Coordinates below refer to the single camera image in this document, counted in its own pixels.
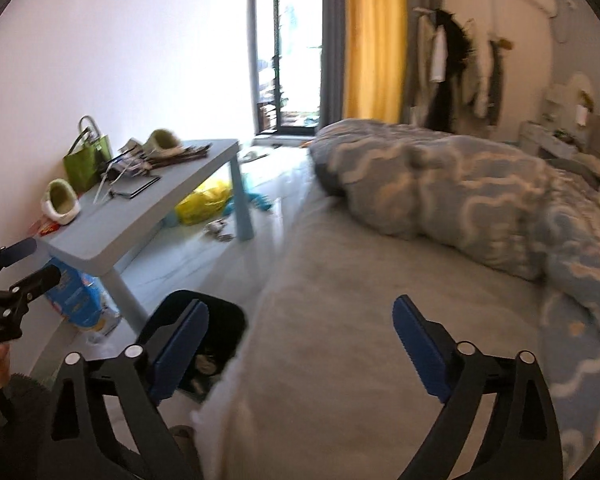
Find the black trash bin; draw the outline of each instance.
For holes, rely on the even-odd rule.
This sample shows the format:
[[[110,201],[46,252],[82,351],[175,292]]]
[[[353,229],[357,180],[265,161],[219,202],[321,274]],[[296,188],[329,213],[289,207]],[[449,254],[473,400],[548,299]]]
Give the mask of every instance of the black trash bin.
[[[209,327],[178,387],[202,403],[235,355],[247,328],[246,316],[239,306],[200,292],[177,290],[162,301],[136,343],[146,344],[158,328],[174,323],[193,300],[200,300],[208,307]]]

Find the hanging clothes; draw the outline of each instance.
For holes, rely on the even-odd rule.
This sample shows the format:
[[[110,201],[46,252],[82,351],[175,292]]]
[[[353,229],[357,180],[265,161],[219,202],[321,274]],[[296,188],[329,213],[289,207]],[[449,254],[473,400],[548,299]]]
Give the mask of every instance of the hanging clothes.
[[[490,41],[491,55],[493,56],[493,72],[489,81],[489,106],[487,118],[489,126],[497,126],[502,110],[502,92],[504,89],[504,69],[500,46],[496,41]]]
[[[418,125],[424,123],[429,111],[429,104],[436,94],[437,85],[430,81],[435,37],[436,29],[431,23],[430,17],[427,14],[420,16],[418,20],[418,92],[415,101],[418,110],[418,117],[416,118]]]
[[[464,24],[464,35],[469,41],[469,52],[466,58],[466,69],[461,77],[462,104],[473,106],[478,99],[480,91],[480,66],[478,63],[478,45],[475,20],[471,19]]]
[[[444,27],[446,35],[446,69],[445,80],[438,85],[438,91],[429,108],[425,127],[437,132],[453,133],[453,116],[456,106],[460,102],[454,92],[458,92],[461,85],[459,81],[466,67],[466,58],[470,49],[470,42],[464,35],[462,27],[458,25],[451,14],[438,9],[435,13],[436,26]]]
[[[436,31],[431,56],[431,76],[429,80],[432,83],[442,83],[446,79],[446,58],[448,55],[445,27],[440,26]]]

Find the hanger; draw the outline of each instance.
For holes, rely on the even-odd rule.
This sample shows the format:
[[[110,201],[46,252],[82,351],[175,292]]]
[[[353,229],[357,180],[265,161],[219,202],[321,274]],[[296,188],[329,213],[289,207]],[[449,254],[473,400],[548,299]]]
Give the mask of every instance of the hanger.
[[[489,41],[493,41],[493,43],[497,43],[502,50],[513,50],[516,45],[513,41],[507,38],[503,38],[502,36],[499,36],[494,32],[490,32],[488,34],[488,39]]]
[[[425,7],[413,7],[414,12],[419,12],[420,14],[435,14],[435,10],[426,9]]]

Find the shoe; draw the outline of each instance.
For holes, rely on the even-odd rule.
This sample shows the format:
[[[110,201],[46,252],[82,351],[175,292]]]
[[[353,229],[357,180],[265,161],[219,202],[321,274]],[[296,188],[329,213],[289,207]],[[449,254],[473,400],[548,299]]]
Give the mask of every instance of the shoe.
[[[80,212],[80,202],[74,188],[62,178],[52,180],[40,202],[42,212],[60,225],[71,223]]]
[[[169,158],[181,155],[185,147],[182,141],[169,130],[154,130],[144,144],[144,152],[149,158]]]

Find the yellow curtain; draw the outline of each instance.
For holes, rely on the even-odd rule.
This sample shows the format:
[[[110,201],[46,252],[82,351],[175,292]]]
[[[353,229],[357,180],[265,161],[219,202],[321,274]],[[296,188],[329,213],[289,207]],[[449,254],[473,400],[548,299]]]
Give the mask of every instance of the yellow curtain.
[[[346,0],[344,118],[400,121],[407,0]]]

